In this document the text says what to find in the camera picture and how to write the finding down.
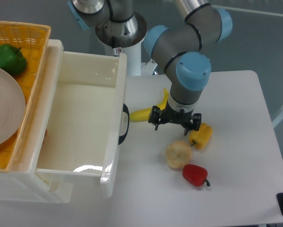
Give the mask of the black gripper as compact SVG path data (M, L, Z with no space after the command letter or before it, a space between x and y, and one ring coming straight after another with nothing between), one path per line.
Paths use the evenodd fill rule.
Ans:
M148 123L155 126L158 130L159 125L166 123L180 124L184 128L184 136L190 131L199 131L202 123L202 114L185 110L176 111L169 104L166 104L164 110L154 105L150 111Z

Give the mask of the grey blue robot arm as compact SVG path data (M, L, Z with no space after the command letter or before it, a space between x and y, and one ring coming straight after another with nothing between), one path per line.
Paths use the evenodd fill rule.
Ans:
M148 29L131 0L70 0L67 4L82 29L95 27L107 55L125 53L140 63L144 48L171 81L166 105L151 108L149 123L179 124L185 132L199 130L202 116L194 108L212 71L200 51L231 33L233 22L226 10L213 8L207 0L177 0L184 25L171 31L163 25Z

